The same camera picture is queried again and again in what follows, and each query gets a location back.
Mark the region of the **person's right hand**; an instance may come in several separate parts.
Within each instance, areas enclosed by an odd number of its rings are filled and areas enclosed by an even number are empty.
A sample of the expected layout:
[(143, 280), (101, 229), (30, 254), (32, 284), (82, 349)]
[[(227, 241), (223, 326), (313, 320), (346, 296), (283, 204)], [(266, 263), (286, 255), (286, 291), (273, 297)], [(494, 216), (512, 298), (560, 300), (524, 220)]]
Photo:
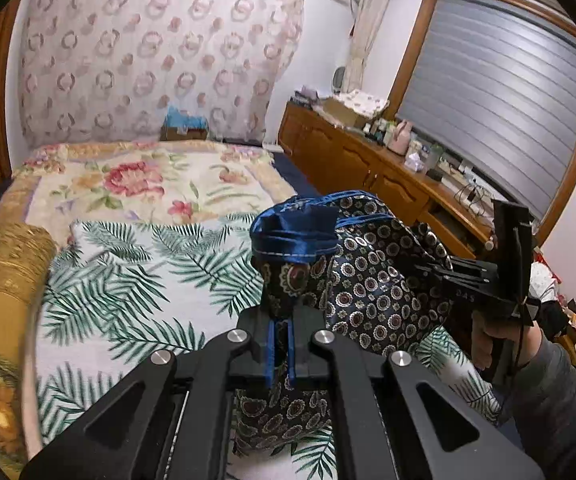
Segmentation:
[(516, 367), (528, 364), (540, 350), (543, 333), (536, 322), (531, 326), (490, 322), (478, 311), (474, 311), (471, 318), (471, 361), (478, 370), (488, 370), (493, 365), (493, 347), (497, 340), (512, 345), (512, 361)]

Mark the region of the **grey sleeved right forearm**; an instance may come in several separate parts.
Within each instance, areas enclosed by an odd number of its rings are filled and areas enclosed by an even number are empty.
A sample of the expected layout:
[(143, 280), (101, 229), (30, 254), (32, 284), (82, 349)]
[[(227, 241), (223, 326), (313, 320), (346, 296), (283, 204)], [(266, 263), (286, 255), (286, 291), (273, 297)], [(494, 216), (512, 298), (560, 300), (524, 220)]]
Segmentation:
[(576, 470), (576, 369), (559, 344), (541, 341), (517, 373), (509, 408), (524, 452), (546, 476)]

